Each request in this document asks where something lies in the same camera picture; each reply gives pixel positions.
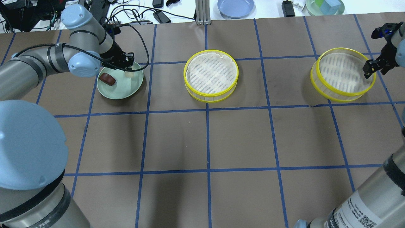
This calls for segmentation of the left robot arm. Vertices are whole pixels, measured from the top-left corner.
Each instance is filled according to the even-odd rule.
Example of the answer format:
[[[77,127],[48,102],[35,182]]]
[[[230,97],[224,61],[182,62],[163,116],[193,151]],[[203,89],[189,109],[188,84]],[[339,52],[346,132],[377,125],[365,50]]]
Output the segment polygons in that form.
[[[94,77],[101,67],[133,72],[124,52],[82,5],[63,10],[68,43],[40,44],[1,66],[1,227],[91,228],[63,183],[66,136],[45,108],[22,100],[48,76]]]

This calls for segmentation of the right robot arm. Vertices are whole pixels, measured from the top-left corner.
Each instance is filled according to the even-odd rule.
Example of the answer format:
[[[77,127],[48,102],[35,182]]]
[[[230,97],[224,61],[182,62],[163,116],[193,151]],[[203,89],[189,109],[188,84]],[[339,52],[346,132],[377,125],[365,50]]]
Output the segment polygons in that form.
[[[349,48],[324,52],[310,71],[310,81],[323,97],[350,102],[369,91],[376,72],[386,74],[404,67],[404,23],[386,23],[376,28],[372,39],[384,38],[386,45],[375,60]],[[372,175],[326,217],[310,222],[298,220],[295,228],[403,228],[404,146],[391,154]]]

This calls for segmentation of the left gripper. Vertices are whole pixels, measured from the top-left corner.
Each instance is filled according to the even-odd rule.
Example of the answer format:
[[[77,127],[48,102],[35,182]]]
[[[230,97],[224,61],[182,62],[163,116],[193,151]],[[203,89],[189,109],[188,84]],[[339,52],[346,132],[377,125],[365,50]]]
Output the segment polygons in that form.
[[[105,52],[100,54],[100,57],[111,65],[108,68],[121,69],[123,71],[130,71],[133,69],[134,53],[126,53],[114,41],[112,46]]]

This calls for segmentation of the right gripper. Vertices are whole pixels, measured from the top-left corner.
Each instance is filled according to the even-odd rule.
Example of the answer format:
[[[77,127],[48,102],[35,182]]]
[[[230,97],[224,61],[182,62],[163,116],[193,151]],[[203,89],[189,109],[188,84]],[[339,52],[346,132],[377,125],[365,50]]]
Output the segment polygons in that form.
[[[381,55],[377,60],[367,60],[363,66],[365,79],[369,79],[377,71],[380,71],[382,75],[386,75],[390,70],[399,67],[400,65],[395,60],[396,51],[397,48],[392,42],[389,42],[382,48]]]

